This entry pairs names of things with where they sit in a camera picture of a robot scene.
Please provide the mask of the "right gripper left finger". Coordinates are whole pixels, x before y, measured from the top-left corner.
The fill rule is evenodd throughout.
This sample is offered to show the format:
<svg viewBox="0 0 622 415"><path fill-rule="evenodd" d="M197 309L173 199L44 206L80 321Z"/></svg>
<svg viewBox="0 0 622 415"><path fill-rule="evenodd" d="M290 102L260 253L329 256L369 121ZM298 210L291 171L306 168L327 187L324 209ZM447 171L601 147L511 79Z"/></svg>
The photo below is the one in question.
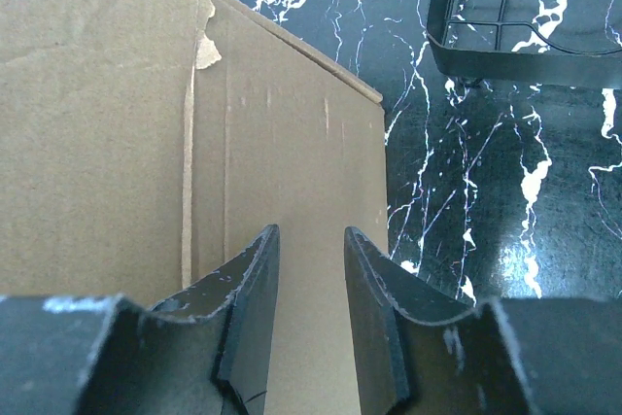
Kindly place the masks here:
<svg viewBox="0 0 622 415"><path fill-rule="evenodd" d="M280 230L144 308L126 296L1 299L5 414L260 414Z"/></svg>

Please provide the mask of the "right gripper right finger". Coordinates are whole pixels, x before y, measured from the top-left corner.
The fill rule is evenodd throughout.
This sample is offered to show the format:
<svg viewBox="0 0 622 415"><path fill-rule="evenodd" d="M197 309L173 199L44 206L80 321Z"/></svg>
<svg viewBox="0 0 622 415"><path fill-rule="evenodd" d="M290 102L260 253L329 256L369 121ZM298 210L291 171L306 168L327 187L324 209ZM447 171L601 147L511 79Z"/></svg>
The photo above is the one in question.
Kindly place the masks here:
<svg viewBox="0 0 622 415"><path fill-rule="evenodd" d="M364 414L617 414L621 304L490 298L468 307L357 228L344 265Z"/></svg>

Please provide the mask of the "brown cardboard box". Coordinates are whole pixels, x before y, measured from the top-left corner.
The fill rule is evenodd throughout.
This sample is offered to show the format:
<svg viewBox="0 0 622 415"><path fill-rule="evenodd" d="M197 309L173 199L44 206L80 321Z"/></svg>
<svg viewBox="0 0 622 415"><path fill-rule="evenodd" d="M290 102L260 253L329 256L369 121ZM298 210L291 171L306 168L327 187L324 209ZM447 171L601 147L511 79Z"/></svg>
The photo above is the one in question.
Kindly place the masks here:
<svg viewBox="0 0 622 415"><path fill-rule="evenodd" d="M152 308L277 225L260 414L360 413L344 232L387 242L380 101L237 0L1 0L1 299Z"/></svg>

